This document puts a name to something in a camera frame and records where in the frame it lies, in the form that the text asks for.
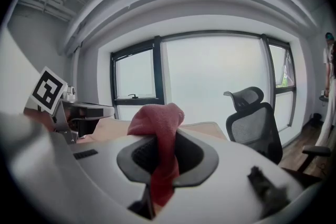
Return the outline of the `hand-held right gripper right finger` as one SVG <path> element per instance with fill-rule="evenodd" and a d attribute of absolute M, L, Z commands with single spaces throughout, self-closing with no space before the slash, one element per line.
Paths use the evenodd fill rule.
<path fill-rule="evenodd" d="M 257 166 L 276 186 L 286 187 L 290 201 L 303 187 L 285 170 L 253 149 L 223 138 L 186 131 L 213 147 L 219 156 L 216 171 L 196 187 L 177 188 L 156 221 L 257 221 L 262 205 L 247 178 Z"/>

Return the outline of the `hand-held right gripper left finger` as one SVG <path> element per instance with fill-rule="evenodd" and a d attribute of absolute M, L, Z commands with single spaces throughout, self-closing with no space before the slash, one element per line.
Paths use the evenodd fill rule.
<path fill-rule="evenodd" d="M 106 142 L 81 143 L 70 149 L 85 173 L 122 207 L 152 220 L 151 175 L 158 164 L 154 135 L 127 135 Z"/>

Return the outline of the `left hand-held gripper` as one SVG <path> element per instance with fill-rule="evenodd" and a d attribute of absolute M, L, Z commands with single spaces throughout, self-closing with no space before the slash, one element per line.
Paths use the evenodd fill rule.
<path fill-rule="evenodd" d="M 68 144 L 92 134 L 101 119 L 114 116 L 112 106 L 76 102 L 74 87 L 48 67 L 42 70 L 30 98 L 47 112 L 54 131 L 62 134 Z"/>

